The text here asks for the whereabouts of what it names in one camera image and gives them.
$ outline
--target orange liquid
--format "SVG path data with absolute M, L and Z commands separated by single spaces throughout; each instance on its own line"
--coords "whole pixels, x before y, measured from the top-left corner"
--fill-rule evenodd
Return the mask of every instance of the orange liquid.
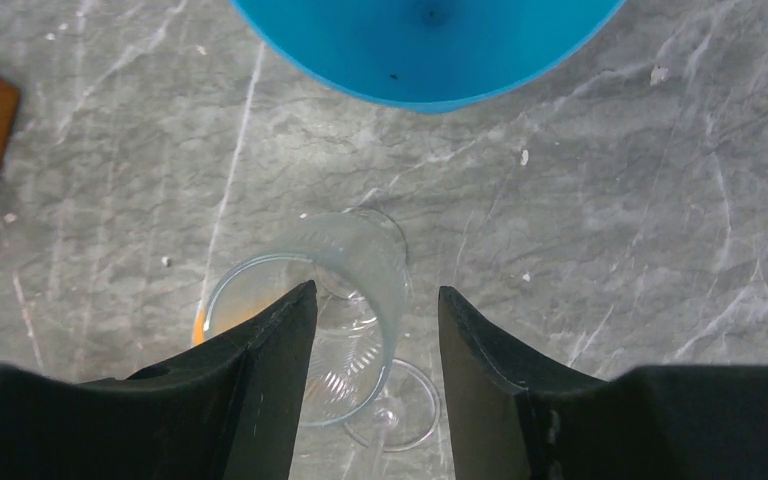
M 243 322 L 248 322 L 252 318 L 256 317 L 260 312 L 264 311 L 267 307 L 272 305 L 272 302 L 273 301 L 262 302 L 262 305 L 260 305 L 258 308 L 256 309 L 253 308 L 248 312 L 246 312 L 245 314 L 240 315 L 240 318 L 242 318 L 243 320 L 240 320 L 239 322 L 235 323 L 234 326 L 239 325 Z M 207 311 L 202 309 L 199 312 L 198 317 L 196 317 L 196 324 L 193 325 L 193 346 L 201 345 L 202 343 L 204 343 L 205 315 L 207 315 Z

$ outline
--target black plastic part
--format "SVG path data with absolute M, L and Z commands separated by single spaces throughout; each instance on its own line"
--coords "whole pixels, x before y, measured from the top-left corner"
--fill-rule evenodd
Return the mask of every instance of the black plastic part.
M 768 367 L 651 366 L 602 382 L 451 287 L 439 324 L 458 480 L 768 480 Z
M 0 479 L 289 476 L 316 289 L 125 380 L 51 380 L 0 364 Z

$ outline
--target glass base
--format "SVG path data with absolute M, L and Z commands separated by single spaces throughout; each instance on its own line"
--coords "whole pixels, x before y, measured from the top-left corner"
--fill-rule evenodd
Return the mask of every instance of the glass base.
M 440 395 L 420 369 L 404 360 L 393 360 L 390 375 L 381 394 L 354 414 L 343 428 L 359 444 L 369 447 L 382 410 L 394 414 L 394 425 L 387 432 L 385 452 L 403 452 L 425 441 L 440 421 Z
M 368 208 L 352 208 L 346 211 L 349 215 L 363 218 L 385 232 L 387 237 L 396 245 L 396 248 L 408 259 L 408 243 L 399 225 L 389 216 L 377 210 Z M 322 267 L 316 267 L 316 284 L 343 300 L 356 300 L 360 293 L 342 277 Z

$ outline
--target glass stem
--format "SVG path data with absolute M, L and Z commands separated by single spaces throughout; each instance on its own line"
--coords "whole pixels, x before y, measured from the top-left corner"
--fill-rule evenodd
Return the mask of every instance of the glass stem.
M 377 415 L 375 429 L 372 431 L 372 438 L 369 446 L 363 449 L 358 458 L 352 462 L 349 468 L 352 470 L 347 479 L 351 480 L 379 480 L 384 473 L 384 464 L 381 457 L 384 453 L 384 445 L 387 443 L 387 436 L 393 428 L 391 423 L 392 412 L 387 411 Z

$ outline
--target white vein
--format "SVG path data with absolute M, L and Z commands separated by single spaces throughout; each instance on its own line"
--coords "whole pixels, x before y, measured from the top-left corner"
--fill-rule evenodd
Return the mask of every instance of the white vein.
M 349 473 L 352 472 L 352 470 L 353 470 L 352 463 L 354 462 L 354 459 L 355 459 L 355 453 L 357 453 L 357 452 L 354 449 L 352 449 L 352 453 L 351 453 L 351 455 L 349 455 L 349 461 L 346 462 L 346 471 L 343 472 L 343 476 L 340 477 L 340 480 L 346 480 L 346 478 L 349 477 Z
M 728 261 L 728 254 L 731 250 L 731 204 L 729 204 L 729 195 L 726 191 L 726 182 L 723 178 L 723 169 L 720 165 L 720 158 L 716 153 L 712 153 L 711 157 L 714 159 L 714 180 L 717 182 L 717 186 L 720 188 L 720 192 L 723 196 L 723 215 L 726 219 L 726 239 L 723 241 L 723 246 L 720 248 L 720 252 L 717 254 L 717 263 L 714 266 L 714 270 L 719 272 L 725 267 Z
M 396 182 L 398 182 L 402 178 L 402 175 L 410 173 L 410 172 L 412 172 L 414 170 L 417 170 L 417 169 L 419 169 L 419 168 L 421 168 L 423 166 L 425 166 L 425 162 L 420 162 L 420 163 L 412 166 L 411 168 L 405 170 L 404 172 L 396 174 L 396 176 L 393 177 L 392 180 L 390 180 L 390 183 L 387 184 L 387 190 L 389 191 L 390 189 L 392 189 L 393 186 L 396 185 Z
M 626 65 L 624 67 L 618 68 L 616 70 L 604 70 L 593 77 L 590 77 L 586 81 L 582 82 L 581 84 L 577 85 L 572 92 L 569 93 L 569 95 L 565 95 L 563 97 L 558 98 L 554 102 L 554 112 L 557 113 L 558 111 L 563 108 L 563 106 L 567 103 L 567 100 L 571 98 L 577 98 L 581 95 L 584 95 L 585 93 L 589 92 L 593 89 L 593 87 L 603 80 L 613 80 L 613 79 L 627 79 L 631 77 L 635 77 L 639 75 L 641 72 L 647 71 L 652 68 L 652 62 L 638 62 L 633 63 L 630 65 Z
M 130 65 L 137 58 L 152 52 L 155 48 L 157 48 L 158 45 L 160 45 L 161 42 L 163 42 L 163 40 L 166 39 L 166 31 L 169 27 L 169 24 L 172 23 L 172 21 L 179 13 L 184 11 L 188 2 L 189 0 L 181 0 L 178 5 L 169 8 L 166 11 L 166 16 L 163 19 L 163 22 L 160 24 L 160 27 L 152 35 L 140 39 L 139 41 L 125 47 L 125 50 L 121 55 L 119 55 L 119 58 L 117 58 L 116 61 L 114 61 L 113 64 L 104 71 L 104 73 L 102 73 L 83 91 L 77 92 L 77 98 L 74 106 L 68 112 L 66 112 L 66 114 L 63 115 L 57 123 L 56 144 L 59 145 L 66 139 L 66 135 L 69 133 L 69 128 L 72 126 L 72 119 L 74 118 L 75 114 L 84 108 L 87 99 L 96 92 L 102 82 L 104 82 L 114 73 Z M 85 15 L 80 15 L 79 20 L 82 20 L 84 17 Z
M 78 37 L 78 45 L 75 48 L 75 84 L 73 86 L 74 89 L 74 95 L 75 98 L 80 98 L 81 92 L 84 90 L 83 87 L 83 71 L 84 71 L 84 57 L 86 56 L 86 46 L 84 45 L 84 32 L 87 28 L 87 19 L 86 14 L 89 12 L 91 7 L 95 5 L 95 0 L 82 0 L 81 5 L 78 10 L 78 14 L 76 14 L 77 20 L 77 26 L 75 28 L 76 35 Z M 68 121 L 71 121 L 72 115 L 68 116 Z M 65 138 L 64 132 L 60 132 L 60 136 L 62 138 Z M 62 139 L 59 139 L 55 144 L 58 144 L 62 142 Z M 82 138 L 82 150 L 83 152 L 88 151 L 88 133 L 85 132 L 84 136 Z M 60 295 L 60 266 L 62 264 L 62 258 L 63 258 L 63 241 L 64 241 L 64 225 L 66 222 L 66 215 L 67 212 L 69 213 L 69 216 L 71 217 L 72 214 L 72 201 L 69 198 L 72 195 L 73 191 L 73 185 L 75 182 L 72 181 L 71 175 L 68 179 L 68 187 L 66 191 L 65 198 L 60 202 L 60 205 L 57 208 L 57 222 L 55 226 L 55 238 L 54 238 L 54 244 L 51 247 L 51 269 L 48 272 L 48 288 L 45 292 L 45 298 L 49 302 L 53 301 L 58 295 Z
M 22 284 L 19 282 L 19 272 L 13 270 L 13 289 L 16 291 L 16 300 L 19 301 L 19 308 L 22 311 L 22 321 L 25 322 L 25 328 L 28 330 L 28 338 L 31 339 L 31 346 L 34 349 L 34 358 L 37 360 L 40 373 L 45 373 L 45 366 L 42 363 L 42 353 L 40 353 L 37 337 L 34 335 L 34 325 L 31 322 L 31 312 L 28 310 L 28 304 L 25 302 L 25 292 L 22 290 Z
M 118 96 L 120 85 L 121 85 L 121 78 L 116 78 L 116 81 L 113 86 L 113 98 L 116 98 Z M 109 126 L 110 126 L 110 131 L 112 132 L 112 135 L 115 138 L 115 141 L 113 144 L 113 151 L 111 152 L 110 158 L 107 160 L 107 180 L 106 180 L 105 189 L 104 189 L 104 201 L 103 201 L 101 214 L 99 216 L 99 223 L 98 223 L 98 228 L 96 232 L 96 244 L 94 249 L 95 255 L 93 257 L 92 267 L 90 268 L 90 280 L 87 288 L 88 295 L 86 298 L 86 304 L 84 306 L 83 321 L 81 323 L 81 333 L 79 337 L 80 343 L 78 345 L 77 350 L 75 351 L 75 362 L 72 365 L 74 374 L 77 374 L 78 368 L 83 364 L 86 356 L 85 344 L 86 344 L 86 337 L 87 337 L 87 328 L 89 327 L 93 317 L 93 294 L 95 293 L 96 283 L 98 282 L 98 278 L 99 278 L 98 266 L 101 261 L 102 254 L 107 253 L 105 251 L 106 249 L 103 247 L 109 241 L 107 237 L 107 221 L 110 219 L 110 217 L 113 214 L 113 208 L 112 208 L 113 177 L 114 177 L 116 162 L 119 157 L 119 146 L 121 142 L 121 135 L 119 135 L 119 130 L 116 128 L 115 120 L 116 120 L 116 116 L 111 115 Z
M 130 17 L 135 12 L 136 12 L 136 9 L 129 10 L 126 14 L 126 17 Z M 189 17 L 185 16 L 181 25 L 181 35 L 178 41 L 178 48 L 183 47 L 184 42 L 186 41 L 188 20 L 189 20 Z M 133 297 L 131 308 L 130 308 L 131 314 L 128 317 L 128 325 L 131 326 L 132 331 L 134 327 L 133 314 L 142 311 L 143 297 L 145 296 L 145 292 L 148 289 L 149 270 L 151 268 L 152 256 L 154 255 L 155 233 L 157 232 L 158 225 L 160 224 L 161 206 L 163 205 L 163 201 L 166 197 L 166 180 L 168 178 L 169 163 L 170 163 L 169 147 L 170 147 L 170 139 L 167 136 L 164 138 L 163 147 L 161 149 L 161 158 L 163 160 L 162 160 L 162 166 L 160 169 L 160 185 L 158 186 L 158 189 L 157 189 L 156 205 L 154 206 L 154 208 L 151 209 L 151 226 L 149 227 L 149 231 L 148 231 L 145 260 L 143 262 L 143 272 L 145 272 L 145 274 L 141 279 L 140 287 L 139 287 L 139 290 L 137 290 L 137 294 Z M 168 266 L 167 265 L 168 257 L 163 257 L 161 261 L 163 261 L 164 265 Z M 143 356 L 142 344 L 138 342 L 137 347 L 139 351 L 137 352 L 137 355 L 134 355 L 135 370 L 142 363 L 142 356 Z
M 576 343 L 576 348 L 573 350 L 572 358 L 570 358 L 570 361 L 567 363 L 568 367 L 571 367 L 573 363 L 575 363 L 576 360 L 578 360 L 578 357 L 581 356 L 582 353 L 586 352 L 588 348 L 590 348 L 590 344 L 593 343 L 593 339 L 595 339 L 599 333 L 602 331 L 602 328 L 605 326 L 605 322 L 608 321 L 608 318 L 611 317 L 611 314 L 614 313 L 614 304 L 611 304 L 611 308 L 608 309 L 608 313 L 605 314 L 605 317 L 602 318 L 602 321 L 599 322 L 599 326 L 596 327 L 596 330 L 593 330 L 593 333 L 590 334 L 589 337 L 587 337 L 587 341 L 584 342 L 584 346 L 580 349 L 578 347 L 578 343 Z
M 493 201 L 490 203 L 490 209 L 487 210 L 487 216 L 484 217 L 484 220 L 481 222 L 482 228 L 487 224 L 488 221 L 490 221 L 491 218 L 493 218 L 493 211 L 496 210 L 496 205 L 499 204 L 499 200 L 501 200 L 502 196 L 505 194 L 505 190 L 508 188 L 508 182 L 510 181 L 512 174 L 512 170 L 509 170 L 508 173 L 505 174 L 505 179 L 502 181 L 501 186 L 496 191 L 496 196 L 493 197 Z
M 757 262 L 755 266 L 755 272 L 752 274 L 749 284 L 743 287 L 734 298 L 734 300 L 732 300 L 716 317 L 707 319 L 706 321 L 702 322 L 705 324 L 705 328 L 687 340 L 684 345 L 679 347 L 673 355 L 673 359 L 683 357 L 699 340 L 719 333 L 723 328 L 727 328 L 734 324 L 737 321 L 738 314 L 743 310 L 747 311 L 747 320 L 749 322 L 758 321 L 767 316 L 768 300 L 762 299 L 760 302 L 758 301 L 759 295 L 756 294 L 756 289 L 753 284 L 754 279 L 759 275 L 759 270 L 760 262 Z M 711 289 L 708 291 L 706 300 L 708 297 L 710 297 L 713 288 L 714 285 L 712 285 Z
M 466 221 L 463 233 L 461 233 L 461 248 L 458 249 L 458 256 L 455 257 L 455 271 L 452 273 L 452 284 L 454 285 L 458 279 L 458 267 L 461 264 L 461 255 L 463 255 L 464 247 L 466 247 L 466 241 L 469 239 L 467 231 L 469 230 L 469 224 L 472 223 L 472 216 L 475 214 L 475 210 L 469 212 L 469 218 Z
M 634 268 L 634 257 L 631 257 L 631 267 Z M 637 302 L 640 300 L 640 296 L 643 295 L 646 289 L 646 271 L 649 270 L 649 265 L 643 265 L 643 272 L 640 274 L 640 278 L 634 284 L 634 301 L 631 304 L 631 313 L 628 314 L 628 318 L 634 319 L 634 312 L 637 311 Z
M 372 190 L 366 192 L 366 195 L 363 196 L 363 198 L 360 199 L 359 202 L 357 202 L 357 206 L 365 204 L 367 201 L 369 201 L 370 198 L 374 197 L 376 193 L 378 193 L 379 188 L 374 187 Z
M 702 55 L 704 55 L 705 52 L 708 51 L 708 47 L 711 44 L 711 38 L 714 36 L 714 33 L 716 33 L 717 29 L 720 27 L 720 24 L 722 23 L 725 16 L 729 12 L 731 12 L 731 10 L 740 2 L 741 0 L 731 0 L 731 1 L 723 2 L 718 4 L 712 10 L 709 10 L 706 12 L 706 15 L 708 15 L 710 20 L 708 33 L 705 35 L 702 41 L 699 42 L 699 45 L 697 45 L 696 48 L 693 49 L 693 52 L 690 53 L 690 56 L 687 59 L 687 65 L 684 68 L 685 78 L 687 78 L 688 80 L 693 80 L 696 77 L 696 71 L 699 68 L 699 60 L 702 58 Z
M 216 210 L 216 220 L 213 223 L 213 233 L 210 235 L 210 243 L 207 247 L 207 262 L 204 267 L 204 280 L 201 284 L 201 294 L 199 295 L 199 304 L 196 309 L 196 320 L 198 320 L 199 313 L 204 306 L 205 296 L 207 295 L 207 281 L 210 276 L 210 263 L 213 259 L 213 250 L 216 248 L 216 240 L 219 238 L 220 224 L 222 222 L 222 215 L 225 213 L 225 208 L 228 205 L 228 198 L 231 196 L 231 187 L 234 184 L 234 175 L 237 171 L 237 165 L 240 163 L 240 156 L 243 152 L 246 139 L 246 127 L 249 124 L 249 116 L 251 115 L 252 102 L 254 100 L 254 91 L 257 81 L 260 79 L 260 70 L 263 64 L 263 57 L 265 53 L 265 44 L 263 42 L 257 48 L 257 60 L 254 63 L 254 70 L 252 71 L 251 80 L 249 81 L 249 88 L 246 93 L 246 101 L 243 105 L 243 112 L 240 118 L 240 129 L 237 133 L 237 144 L 234 147 L 234 153 L 231 155 L 231 165 L 228 169 L 227 180 L 225 182 L 225 190 L 222 193 L 222 200 L 219 201 L 219 207 Z M 207 330 L 210 324 L 205 320 L 204 328 Z
M 764 292 L 767 294 L 767 300 L 768 300 L 768 283 L 767 283 L 767 279 L 764 278 L 764 268 L 761 265 L 762 254 L 758 250 L 757 238 L 752 240 L 752 251 L 755 254 L 755 271 L 758 272 L 758 278 L 761 279 L 761 283 L 764 285 Z

